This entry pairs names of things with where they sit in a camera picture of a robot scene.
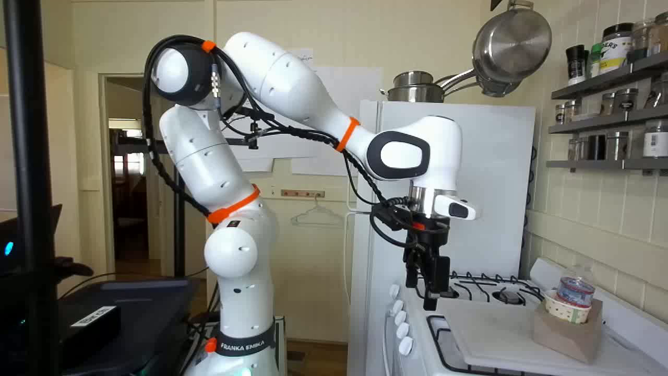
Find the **gas stove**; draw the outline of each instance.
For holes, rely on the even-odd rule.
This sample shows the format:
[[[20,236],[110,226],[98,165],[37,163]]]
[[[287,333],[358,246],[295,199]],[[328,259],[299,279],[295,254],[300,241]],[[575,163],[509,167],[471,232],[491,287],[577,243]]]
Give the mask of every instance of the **gas stove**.
[[[532,281],[453,275],[450,289],[438,298],[434,312],[423,309],[422,287],[395,285],[383,315],[383,374],[668,374],[668,360],[661,355],[668,347],[668,327],[604,290],[597,290],[597,299],[605,303],[605,331],[595,363],[585,366],[532,344],[532,312],[541,305],[542,292],[558,287],[560,276],[560,268],[542,259],[537,261]],[[466,320],[491,354],[466,344],[467,337],[453,329],[456,314],[470,315]],[[513,341],[498,344],[498,333],[511,333]]]

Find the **refrigerator door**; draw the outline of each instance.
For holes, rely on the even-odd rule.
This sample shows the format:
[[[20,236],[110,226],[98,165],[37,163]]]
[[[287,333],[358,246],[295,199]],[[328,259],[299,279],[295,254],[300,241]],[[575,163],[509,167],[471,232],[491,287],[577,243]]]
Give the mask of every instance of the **refrigerator door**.
[[[441,256],[458,275],[518,276],[534,139],[534,109],[429,103],[364,103],[367,129],[395,129],[426,116],[461,127],[458,193],[478,210],[475,222],[450,222]],[[404,197],[409,183],[382,183],[386,197]],[[382,374],[382,317],[392,285],[403,287],[403,249],[383,243],[367,217],[354,217],[348,374]]]

